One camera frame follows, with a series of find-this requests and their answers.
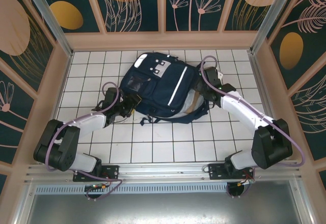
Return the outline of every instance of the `mounting plate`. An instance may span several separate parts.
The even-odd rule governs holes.
[[[209,164],[208,173],[209,173],[210,180],[245,179],[246,173],[249,176],[253,177],[253,169],[251,167],[247,167],[242,170],[239,170],[235,172],[232,176],[229,176],[229,174],[224,168],[224,163]]]
[[[118,179],[119,176],[119,166],[118,165],[102,165],[102,174],[99,177],[110,179]],[[103,182],[101,180],[96,180],[91,177],[87,177],[81,173],[75,173],[72,178],[73,182]]]

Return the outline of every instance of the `metal grate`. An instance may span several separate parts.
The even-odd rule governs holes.
[[[36,195],[51,194],[85,194],[85,186],[87,185],[39,185],[36,189]],[[98,189],[90,192],[97,194],[99,192],[106,193],[113,186],[106,189]],[[225,192],[226,183],[182,183],[182,184],[124,184],[120,186],[114,194],[131,194],[131,193],[187,193],[187,192]]]

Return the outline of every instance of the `backpack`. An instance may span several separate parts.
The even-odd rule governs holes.
[[[194,67],[159,52],[138,57],[121,81],[125,94],[137,94],[142,101],[136,111],[160,120],[188,124],[208,114],[208,101],[193,87],[200,79],[199,66]]]

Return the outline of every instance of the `grid tile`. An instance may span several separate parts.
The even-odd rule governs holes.
[[[237,50],[160,50],[197,66],[203,57],[218,58],[223,83],[230,83],[254,107],[263,111],[249,59]],[[108,82],[120,84],[137,56],[151,51],[78,52],[74,54],[66,89],[61,99],[58,120],[69,121],[89,114]],[[215,66],[208,59],[205,67]],[[115,123],[80,138],[78,151],[100,157],[104,163],[193,162],[224,160],[242,149],[250,149],[252,135],[237,118],[215,106],[190,124],[140,121],[146,117],[135,112],[129,118],[117,116]]]

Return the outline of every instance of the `enclosure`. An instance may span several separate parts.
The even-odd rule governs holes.
[[[325,3],[0,0],[2,223],[326,222]],[[223,83],[288,123],[305,164],[257,168],[248,194],[229,198],[229,181],[203,169],[250,149],[253,135],[217,106],[190,124],[142,126],[135,112],[80,138],[78,152],[119,166],[123,185],[100,203],[87,201],[89,183],[73,182],[73,172],[33,160],[49,120],[88,114],[103,84],[120,85],[145,52],[192,66],[214,56]],[[301,160],[293,147],[287,162]]]

